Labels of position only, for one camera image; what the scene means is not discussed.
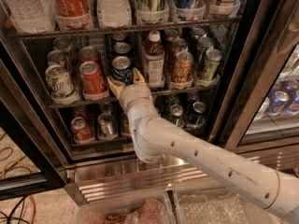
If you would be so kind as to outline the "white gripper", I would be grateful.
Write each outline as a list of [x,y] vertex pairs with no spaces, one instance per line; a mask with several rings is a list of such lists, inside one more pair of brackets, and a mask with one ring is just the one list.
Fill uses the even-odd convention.
[[129,104],[138,99],[152,99],[151,91],[142,74],[137,68],[133,68],[133,85],[125,87],[123,82],[115,80],[112,77],[107,78],[107,83],[114,96],[119,98],[119,103],[124,111],[127,110]]

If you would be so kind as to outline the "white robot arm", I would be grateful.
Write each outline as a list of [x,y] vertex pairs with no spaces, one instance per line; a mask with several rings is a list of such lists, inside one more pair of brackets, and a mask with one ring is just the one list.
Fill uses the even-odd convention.
[[128,118],[141,161],[155,163],[164,154],[180,158],[263,210],[299,224],[299,178],[214,146],[160,117],[138,70],[131,85],[113,77],[107,84]]

